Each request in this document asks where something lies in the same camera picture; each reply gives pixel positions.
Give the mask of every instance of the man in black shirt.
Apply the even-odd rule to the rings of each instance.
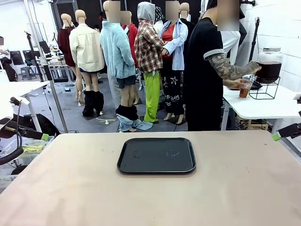
[[[237,79],[260,70],[254,61],[242,68],[230,65],[226,59],[216,25],[227,21],[231,10],[227,4],[235,0],[219,1],[219,4],[223,2],[219,13],[217,1],[209,0],[207,11],[196,25],[187,47],[183,97],[188,131],[220,130],[223,85],[240,88]]]

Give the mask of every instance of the gray hood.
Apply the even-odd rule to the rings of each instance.
[[[155,20],[155,4],[143,1],[138,4],[138,19]]]

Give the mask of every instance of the white wall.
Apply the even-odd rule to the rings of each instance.
[[[267,45],[279,46],[284,53],[280,84],[290,90],[301,92],[301,1],[300,0],[258,0],[259,5],[242,5],[245,19],[241,20],[248,35],[240,46],[236,64],[244,66],[250,56],[255,18],[260,17],[258,45],[254,50],[253,60]],[[299,119],[285,119],[283,127]],[[301,137],[293,140],[301,148]]]
[[[34,23],[36,22],[32,1],[28,0]],[[48,41],[52,40],[53,32],[56,32],[55,24],[52,18],[52,12],[48,1],[36,3],[33,1],[37,20],[44,24],[45,32]],[[0,36],[4,37],[4,44],[10,51],[29,50],[30,46],[24,31],[28,31],[27,24],[29,19],[23,1],[9,3],[0,6]],[[13,66],[16,72],[20,73],[20,68],[23,66]]]

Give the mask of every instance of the gray pants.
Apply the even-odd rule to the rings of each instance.
[[[109,69],[108,69],[108,80],[109,80],[110,90],[113,98],[113,103],[115,105],[115,109],[117,109],[121,104],[121,93],[120,93],[117,79],[111,75]]]

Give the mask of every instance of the denim shirt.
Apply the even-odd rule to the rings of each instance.
[[[163,30],[159,33],[159,37],[162,38],[163,32],[167,30],[171,21],[167,21],[164,24]],[[184,71],[184,42],[188,36],[188,28],[179,19],[174,25],[173,40],[165,44],[163,48],[168,50],[168,55],[173,55],[173,70]]]

